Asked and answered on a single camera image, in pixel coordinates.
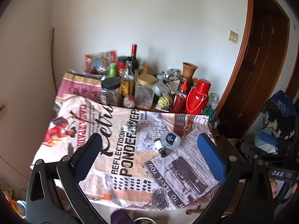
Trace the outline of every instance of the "red thermos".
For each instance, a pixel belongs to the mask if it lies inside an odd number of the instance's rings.
[[[186,112],[191,115],[201,115],[209,101],[211,83],[205,79],[198,80],[194,89],[190,91],[186,100]]]

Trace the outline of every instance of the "dark blue gripper pad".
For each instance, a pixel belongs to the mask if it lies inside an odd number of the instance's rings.
[[[214,178],[221,183],[224,183],[226,179],[225,163],[219,155],[218,147],[212,142],[206,133],[198,135],[197,146]]]

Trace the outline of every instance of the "bolt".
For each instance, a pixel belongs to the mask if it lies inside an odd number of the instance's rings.
[[[258,164],[259,164],[259,165],[264,165],[264,161],[261,160],[261,159],[258,159]]]
[[[70,155],[65,155],[63,158],[62,158],[62,161],[68,161],[71,159],[71,156]]]
[[[38,160],[36,160],[36,162],[35,162],[36,165],[40,165],[41,163],[42,163],[42,160],[41,160],[41,159],[38,159]]]
[[[228,158],[230,161],[237,161],[237,158],[235,156],[229,156]]]

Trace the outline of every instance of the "wall socket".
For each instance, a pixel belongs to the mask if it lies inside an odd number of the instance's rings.
[[[233,42],[233,43],[237,43],[238,42],[238,37],[239,35],[233,31],[229,31],[229,35],[228,35],[228,40]]]

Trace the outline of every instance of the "pile of clothes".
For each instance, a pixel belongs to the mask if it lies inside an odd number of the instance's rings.
[[[264,104],[261,112],[265,114],[264,127],[271,128],[275,137],[288,139],[294,135],[297,111],[292,99],[282,90]]]

